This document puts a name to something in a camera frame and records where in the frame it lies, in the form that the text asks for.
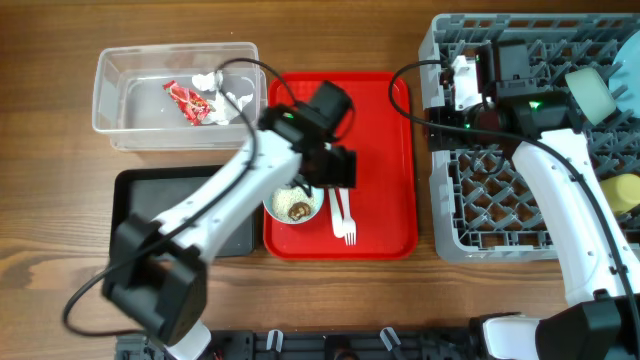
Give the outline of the brown food piece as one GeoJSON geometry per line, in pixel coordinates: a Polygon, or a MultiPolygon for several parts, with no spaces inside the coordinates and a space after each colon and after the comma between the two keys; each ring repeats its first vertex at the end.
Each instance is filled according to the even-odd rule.
{"type": "Polygon", "coordinates": [[[300,221],[304,217],[310,216],[312,213],[312,207],[305,202],[294,203],[288,210],[288,217],[292,221],[300,221]]]}

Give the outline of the white rice leftovers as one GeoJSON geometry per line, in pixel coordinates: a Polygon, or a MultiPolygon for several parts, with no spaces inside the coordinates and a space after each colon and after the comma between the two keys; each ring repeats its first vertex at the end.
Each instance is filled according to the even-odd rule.
{"type": "Polygon", "coordinates": [[[278,189],[274,192],[271,200],[271,207],[275,217],[286,223],[299,223],[307,220],[314,213],[317,207],[317,200],[314,196],[309,197],[302,189],[278,189]],[[312,213],[308,217],[302,218],[300,221],[292,221],[287,213],[294,203],[305,202],[312,207],[312,213]]]}

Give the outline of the light blue rice bowl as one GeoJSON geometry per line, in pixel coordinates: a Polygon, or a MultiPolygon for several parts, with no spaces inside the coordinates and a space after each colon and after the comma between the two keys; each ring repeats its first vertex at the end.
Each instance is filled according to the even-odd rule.
{"type": "Polygon", "coordinates": [[[315,217],[324,202],[324,191],[319,188],[279,188],[264,202],[267,213],[286,225],[297,225],[315,217]]]}

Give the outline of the mint green bowl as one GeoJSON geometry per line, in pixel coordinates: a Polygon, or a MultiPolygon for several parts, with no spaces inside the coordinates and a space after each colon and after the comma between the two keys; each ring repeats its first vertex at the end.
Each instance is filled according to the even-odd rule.
{"type": "Polygon", "coordinates": [[[584,68],[565,75],[569,91],[592,125],[598,125],[616,110],[616,103],[600,74],[584,68]]]}

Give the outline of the white napkin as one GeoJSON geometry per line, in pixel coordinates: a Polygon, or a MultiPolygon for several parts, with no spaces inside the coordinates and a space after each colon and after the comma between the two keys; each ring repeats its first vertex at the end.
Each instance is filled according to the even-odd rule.
{"type": "Polygon", "coordinates": [[[224,75],[221,71],[210,72],[206,75],[197,74],[192,77],[193,86],[205,93],[212,93],[214,97],[207,99],[209,105],[209,113],[201,121],[203,125],[222,125],[226,126],[233,119],[239,116],[243,110],[254,99],[254,94],[236,96],[232,92],[226,95],[219,90],[219,85],[224,81],[224,75]]]}

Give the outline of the red snack wrapper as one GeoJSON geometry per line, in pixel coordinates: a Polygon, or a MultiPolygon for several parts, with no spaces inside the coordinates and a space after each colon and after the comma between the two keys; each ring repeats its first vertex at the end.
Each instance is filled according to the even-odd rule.
{"type": "Polygon", "coordinates": [[[193,90],[179,85],[175,80],[163,85],[163,90],[176,103],[186,120],[193,126],[204,124],[211,108],[209,103],[193,90]]]}

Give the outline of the yellow plastic cup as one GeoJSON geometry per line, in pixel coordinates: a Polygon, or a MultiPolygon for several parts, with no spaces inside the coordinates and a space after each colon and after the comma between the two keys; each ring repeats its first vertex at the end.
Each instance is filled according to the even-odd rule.
{"type": "Polygon", "coordinates": [[[622,174],[599,183],[602,192],[615,215],[630,212],[639,205],[640,179],[635,174],[622,174]]]}

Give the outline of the light blue plate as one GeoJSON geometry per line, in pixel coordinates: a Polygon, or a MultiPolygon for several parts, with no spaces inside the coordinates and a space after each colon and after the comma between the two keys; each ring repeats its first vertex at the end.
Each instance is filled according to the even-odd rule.
{"type": "Polygon", "coordinates": [[[636,32],[622,45],[614,59],[619,68],[608,80],[617,108],[635,118],[639,117],[639,37],[636,32]]]}

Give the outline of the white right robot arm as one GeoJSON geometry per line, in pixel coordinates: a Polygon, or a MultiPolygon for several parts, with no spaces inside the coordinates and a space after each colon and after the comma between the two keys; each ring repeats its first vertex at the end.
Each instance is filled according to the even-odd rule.
{"type": "Polygon", "coordinates": [[[524,40],[428,41],[436,250],[450,262],[555,259],[566,310],[475,323],[489,359],[635,359],[639,260],[598,180],[592,127],[616,108],[594,67],[555,65],[524,40]]]}

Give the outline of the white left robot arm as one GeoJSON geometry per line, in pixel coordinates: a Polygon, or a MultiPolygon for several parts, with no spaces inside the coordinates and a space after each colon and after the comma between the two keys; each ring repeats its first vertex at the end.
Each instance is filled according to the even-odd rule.
{"type": "Polygon", "coordinates": [[[174,359],[197,359],[212,335],[201,315],[207,271],[232,233],[276,190],[306,195],[356,183],[356,155],[335,145],[354,107],[324,81],[307,103],[267,108],[236,155],[198,190],[147,221],[130,215],[113,234],[102,294],[174,359]]]}

